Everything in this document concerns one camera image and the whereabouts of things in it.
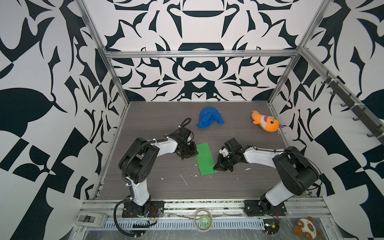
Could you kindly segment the green square paper sheet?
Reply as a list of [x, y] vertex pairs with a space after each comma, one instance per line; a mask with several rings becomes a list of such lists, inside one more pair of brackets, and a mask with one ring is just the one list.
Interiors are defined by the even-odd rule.
[[196, 159], [201, 175], [207, 176], [216, 173], [217, 171], [214, 170], [215, 163], [208, 143], [198, 144], [197, 152]]

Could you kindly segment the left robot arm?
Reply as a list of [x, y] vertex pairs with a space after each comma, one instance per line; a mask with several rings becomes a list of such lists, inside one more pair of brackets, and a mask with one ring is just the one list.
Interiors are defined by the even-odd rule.
[[182, 160], [198, 154], [194, 133], [179, 127], [164, 139], [145, 140], [137, 138], [119, 162], [122, 179], [130, 188], [131, 198], [137, 206], [150, 201], [147, 178], [159, 156], [177, 154]]

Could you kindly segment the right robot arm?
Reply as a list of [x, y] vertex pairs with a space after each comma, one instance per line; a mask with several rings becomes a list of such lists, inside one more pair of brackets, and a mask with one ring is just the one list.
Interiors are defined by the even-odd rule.
[[255, 146], [243, 147], [234, 138], [225, 142], [219, 150], [216, 171], [233, 171], [238, 163], [259, 164], [277, 170], [281, 178], [273, 188], [262, 195], [258, 212], [269, 213], [293, 196], [302, 195], [319, 177], [319, 171], [295, 147], [286, 149], [262, 149]]

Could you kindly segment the blue crumpled cloth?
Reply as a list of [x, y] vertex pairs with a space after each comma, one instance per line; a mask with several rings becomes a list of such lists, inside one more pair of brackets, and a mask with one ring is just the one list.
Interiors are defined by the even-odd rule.
[[206, 107], [199, 114], [198, 128], [204, 129], [210, 127], [214, 122], [225, 124], [221, 113], [213, 107]]

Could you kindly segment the white tape roll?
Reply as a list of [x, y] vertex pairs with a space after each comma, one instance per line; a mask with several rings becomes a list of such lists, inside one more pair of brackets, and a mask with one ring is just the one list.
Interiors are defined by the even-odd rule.
[[199, 232], [207, 232], [213, 226], [213, 216], [207, 209], [198, 209], [193, 216], [193, 223]]

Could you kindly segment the orange fish plush toy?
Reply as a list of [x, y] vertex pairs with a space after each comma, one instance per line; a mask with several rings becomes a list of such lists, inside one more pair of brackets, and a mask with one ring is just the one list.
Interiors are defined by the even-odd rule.
[[285, 127], [280, 124], [276, 118], [268, 115], [262, 115], [257, 111], [252, 111], [251, 118], [253, 120], [253, 124], [259, 125], [267, 132], [275, 132]]

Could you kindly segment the small black electronics box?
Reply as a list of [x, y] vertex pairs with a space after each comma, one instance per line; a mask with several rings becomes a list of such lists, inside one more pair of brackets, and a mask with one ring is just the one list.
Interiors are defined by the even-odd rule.
[[279, 223], [273, 219], [263, 219], [263, 223], [265, 228], [264, 232], [267, 235], [274, 236], [280, 230]]

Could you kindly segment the brown white plush toy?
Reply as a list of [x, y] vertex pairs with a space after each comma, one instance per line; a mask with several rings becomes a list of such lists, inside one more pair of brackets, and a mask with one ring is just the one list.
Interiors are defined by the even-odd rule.
[[314, 218], [300, 218], [293, 228], [293, 234], [297, 237], [304, 237], [307, 240], [314, 240], [322, 237], [322, 233], [316, 228]]

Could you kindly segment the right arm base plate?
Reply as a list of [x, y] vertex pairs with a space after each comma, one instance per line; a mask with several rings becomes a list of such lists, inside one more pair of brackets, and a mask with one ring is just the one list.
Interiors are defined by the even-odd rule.
[[286, 215], [284, 202], [277, 206], [271, 205], [267, 200], [244, 200], [244, 212], [249, 217], [272, 215], [281, 217]]

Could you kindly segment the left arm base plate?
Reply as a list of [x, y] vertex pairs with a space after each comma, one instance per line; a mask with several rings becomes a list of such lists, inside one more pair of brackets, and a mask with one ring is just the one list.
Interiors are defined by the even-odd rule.
[[149, 217], [155, 218], [161, 215], [164, 211], [164, 201], [148, 200], [143, 206], [139, 206], [133, 201], [124, 203], [123, 218]]

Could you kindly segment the aluminium front rail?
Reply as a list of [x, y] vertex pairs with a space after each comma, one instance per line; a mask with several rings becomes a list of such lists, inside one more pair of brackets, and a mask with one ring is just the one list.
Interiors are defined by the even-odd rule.
[[[246, 199], [168, 199], [152, 200], [149, 213], [157, 217], [188, 217], [191, 218], [200, 209], [208, 210], [214, 217], [246, 217], [247, 212], [254, 213], [253, 207], [245, 204]], [[87, 200], [81, 205], [80, 211], [87, 213], [113, 215], [119, 200]], [[265, 218], [330, 218], [331, 212], [323, 198], [294, 197], [284, 202], [280, 210], [272, 214], [262, 215]]]

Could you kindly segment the black hook rail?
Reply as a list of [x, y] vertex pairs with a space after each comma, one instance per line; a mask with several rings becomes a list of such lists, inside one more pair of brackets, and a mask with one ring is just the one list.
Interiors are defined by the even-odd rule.
[[353, 120], [362, 122], [371, 132], [367, 134], [368, 138], [376, 138], [382, 145], [384, 144], [384, 124], [381, 120], [365, 105], [358, 97], [353, 94], [339, 79], [332, 79], [328, 75], [322, 82], [331, 88], [332, 96], [338, 96], [342, 101], [341, 107], [348, 108], [355, 114]]

